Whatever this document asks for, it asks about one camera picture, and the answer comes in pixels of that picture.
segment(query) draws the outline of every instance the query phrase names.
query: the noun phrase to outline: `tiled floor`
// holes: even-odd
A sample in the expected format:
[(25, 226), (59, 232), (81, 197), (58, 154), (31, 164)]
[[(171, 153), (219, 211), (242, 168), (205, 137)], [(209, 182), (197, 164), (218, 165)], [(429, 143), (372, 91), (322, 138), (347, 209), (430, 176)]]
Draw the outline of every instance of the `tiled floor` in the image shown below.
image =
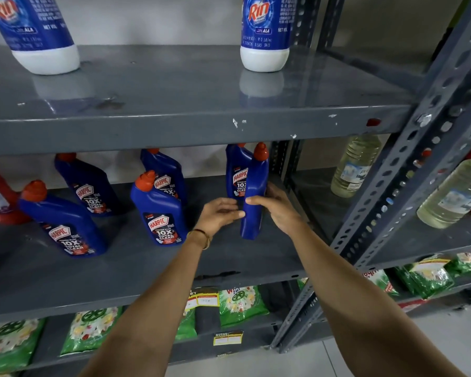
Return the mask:
[[(471, 377), (471, 308), (415, 322), (436, 346)], [(174, 365), (167, 377), (352, 377), (335, 339), (295, 348), (287, 354), (257, 349), (223, 358)]]

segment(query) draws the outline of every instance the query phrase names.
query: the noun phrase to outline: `red toilet cleaner bottle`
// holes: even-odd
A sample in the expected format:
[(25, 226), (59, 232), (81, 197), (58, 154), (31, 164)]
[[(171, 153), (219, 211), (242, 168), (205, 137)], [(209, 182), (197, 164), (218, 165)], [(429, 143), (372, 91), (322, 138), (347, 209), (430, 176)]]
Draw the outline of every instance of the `red toilet cleaner bottle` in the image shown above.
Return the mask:
[(49, 195), (43, 181), (35, 180), (25, 186), (19, 207), (68, 255), (87, 258), (106, 252), (105, 241), (87, 209)]
[(154, 242), (160, 246), (182, 244), (187, 237), (181, 202), (154, 187), (155, 172), (149, 170), (138, 177), (131, 189), (131, 200), (142, 217)]
[(142, 149), (140, 158), (146, 171), (155, 172), (154, 187), (179, 198), (183, 206), (187, 205), (187, 187), (181, 164), (159, 152), (158, 148)]
[[(253, 159), (248, 167), (246, 178), (246, 197), (263, 196), (269, 177), (269, 150), (265, 143), (258, 143), (253, 152)], [(241, 220), (240, 236), (244, 239), (256, 239), (262, 223), (262, 207), (244, 202), (246, 215)]]
[(19, 225), (31, 221), (18, 207), (19, 193), (13, 191), (0, 176), (0, 224)]
[(107, 217), (124, 211), (105, 171), (78, 160), (76, 153), (58, 153), (54, 166), (82, 205), (95, 217)]
[(229, 144), (225, 148), (227, 167), (225, 172), (227, 196), (244, 200), (246, 176), (253, 154), (244, 148), (246, 143)]

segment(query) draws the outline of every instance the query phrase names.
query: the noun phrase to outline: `gold bracelet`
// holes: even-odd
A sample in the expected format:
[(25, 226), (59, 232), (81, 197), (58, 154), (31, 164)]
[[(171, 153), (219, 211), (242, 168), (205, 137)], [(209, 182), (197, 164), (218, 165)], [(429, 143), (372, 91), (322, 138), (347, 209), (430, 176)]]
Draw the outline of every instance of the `gold bracelet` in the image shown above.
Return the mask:
[(201, 229), (193, 229), (192, 231), (188, 232), (187, 233), (187, 238), (190, 234), (192, 234), (194, 231), (198, 231), (199, 233), (202, 233), (206, 236), (206, 246), (202, 249), (202, 250), (206, 250), (209, 245), (211, 244), (211, 237), (204, 231), (204, 230), (201, 230)]

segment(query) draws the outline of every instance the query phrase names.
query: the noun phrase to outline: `hand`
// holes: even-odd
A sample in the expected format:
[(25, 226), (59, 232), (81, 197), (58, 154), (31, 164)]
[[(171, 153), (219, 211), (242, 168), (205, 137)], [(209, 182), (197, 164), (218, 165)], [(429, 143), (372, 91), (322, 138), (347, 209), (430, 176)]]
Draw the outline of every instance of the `hand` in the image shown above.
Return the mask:
[(289, 236), (296, 231), (297, 227), (304, 224), (302, 217), (291, 204), (285, 191), (269, 182), (266, 196), (248, 197), (246, 203), (266, 207), (276, 226)]
[(204, 205), (194, 229), (200, 229), (213, 237), (222, 226), (231, 224), (244, 216), (245, 212), (238, 210), (236, 200), (224, 197), (217, 198)]

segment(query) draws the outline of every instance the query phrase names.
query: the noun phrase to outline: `yellow liquid bottle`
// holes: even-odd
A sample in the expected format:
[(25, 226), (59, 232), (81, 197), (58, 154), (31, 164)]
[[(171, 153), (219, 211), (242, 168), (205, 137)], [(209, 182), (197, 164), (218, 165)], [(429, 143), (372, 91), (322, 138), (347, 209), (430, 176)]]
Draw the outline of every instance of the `yellow liquid bottle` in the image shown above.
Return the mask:
[(471, 160), (465, 160), (417, 210), (422, 222), (444, 229), (471, 210)]
[(355, 136), (347, 145), (332, 180), (332, 192), (352, 197), (361, 187), (382, 147), (377, 135)]

